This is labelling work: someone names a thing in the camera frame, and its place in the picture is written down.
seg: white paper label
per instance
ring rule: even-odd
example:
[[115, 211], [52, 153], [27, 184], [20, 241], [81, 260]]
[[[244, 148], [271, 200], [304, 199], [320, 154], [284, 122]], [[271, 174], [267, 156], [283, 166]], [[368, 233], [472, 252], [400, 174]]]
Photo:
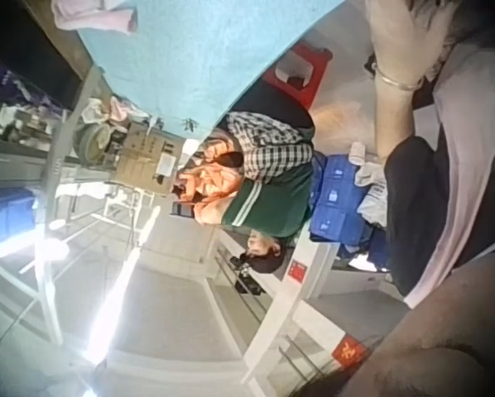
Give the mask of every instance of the white paper label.
[[156, 167], [156, 175], [163, 175], [169, 177], [172, 175], [172, 171], [175, 166], [175, 157], [168, 153], [163, 153], [159, 158], [159, 162]]

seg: bracelet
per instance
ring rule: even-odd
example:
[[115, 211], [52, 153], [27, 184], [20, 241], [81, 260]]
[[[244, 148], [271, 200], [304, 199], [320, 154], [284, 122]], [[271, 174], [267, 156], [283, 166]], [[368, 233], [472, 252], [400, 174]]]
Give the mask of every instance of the bracelet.
[[376, 62], [372, 64], [372, 69], [377, 72], [378, 76], [380, 79], [382, 79], [385, 83], [388, 83], [389, 85], [392, 85], [393, 87], [397, 87], [398, 89], [401, 89], [402, 91], [410, 91], [410, 92], [415, 92], [417, 89], [422, 87], [422, 84], [424, 83], [424, 78], [420, 79], [419, 82], [415, 85], [409, 85], [409, 84], [404, 84], [404, 83], [399, 83], [396, 80], [393, 80], [389, 77], [387, 77], [379, 68]]

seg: pink cloth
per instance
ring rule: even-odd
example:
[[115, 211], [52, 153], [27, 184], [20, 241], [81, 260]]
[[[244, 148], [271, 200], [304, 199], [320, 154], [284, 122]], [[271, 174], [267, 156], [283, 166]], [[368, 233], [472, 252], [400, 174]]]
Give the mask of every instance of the pink cloth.
[[135, 10], [110, 11], [124, 0], [52, 0], [55, 24], [64, 31], [85, 27], [130, 34], [136, 30]]
[[448, 142], [450, 196], [437, 247], [420, 281], [404, 299], [411, 308], [452, 271], [487, 186], [495, 156], [495, 49], [485, 48], [490, 43], [492, 37], [480, 36], [458, 45], [435, 88]]

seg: wrist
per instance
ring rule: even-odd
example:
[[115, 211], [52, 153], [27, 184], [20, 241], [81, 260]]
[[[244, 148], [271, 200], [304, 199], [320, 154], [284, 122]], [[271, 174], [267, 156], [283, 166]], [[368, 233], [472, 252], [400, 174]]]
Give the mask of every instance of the wrist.
[[389, 84], [378, 75], [374, 79], [374, 84], [376, 86], [377, 96], [389, 99], [390, 102], [410, 102], [413, 99], [413, 91], [406, 91]]

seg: light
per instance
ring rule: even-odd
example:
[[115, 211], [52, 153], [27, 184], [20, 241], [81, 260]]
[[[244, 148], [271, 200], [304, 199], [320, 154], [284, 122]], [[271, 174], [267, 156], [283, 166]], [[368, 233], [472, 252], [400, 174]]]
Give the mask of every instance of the light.
[[183, 149], [181, 149], [182, 153], [186, 155], [193, 155], [199, 147], [199, 141], [195, 139], [187, 139], [183, 144]]
[[9, 237], [4, 242], [0, 242], [0, 258], [19, 252], [22, 249], [33, 245], [35, 241], [35, 230], [30, 230], [28, 232], [17, 234], [16, 236]]
[[150, 236], [150, 232], [154, 227], [154, 223], [156, 222], [157, 217], [159, 216], [159, 212], [161, 211], [161, 207], [154, 207], [151, 211], [150, 219], [147, 223], [145, 223], [144, 228], [139, 233], [139, 246], [144, 246], [145, 242], [147, 242], [148, 237]]
[[82, 395], [82, 397], [97, 397], [94, 391], [91, 389], [86, 390], [86, 392]]
[[352, 259], [349, 263], [353, 268], [363, 271], [377, 271], [374, 264], [367, 260], [367, 255], [361, 254]]
[[[0, 258], [12, 255], [36, 243], [36, 230], [12, 236], [0, 242]], [[44, 261], [62, 261], [69, 255], [69, 246], [57, 238], [47, 238], [40, 242], [38, 251]]]
[[39, 254], [43, 261], [62, 261], [69, 255], [69, 246], [57, 238], [46, 238], [41, 242]]
[[67, 222], [65, 219], [55, 219], [51, 223], [49, 223], [49, 230], [58, 230], [65, 226]]
[[124, 295], [126, 294], [137, 261], [139, 261], [142, 245], [150, 235], [160, 210], [160, 207], [154, 207], [152, 210], [150, 218], [148, 218], [139, 234], [137, 246], [133, 247], [128, 258], [124, 261], [123, 268], [115, 280], [115, 284], [109, 291], [108, 297], [104, 300], [95, 317], [91, 334], [89, 335], [88, 350], [84, 354], [85, 358], [94, 365], [102, 362], [108, 354], [109, 346], [115, 335], [121, 315]]

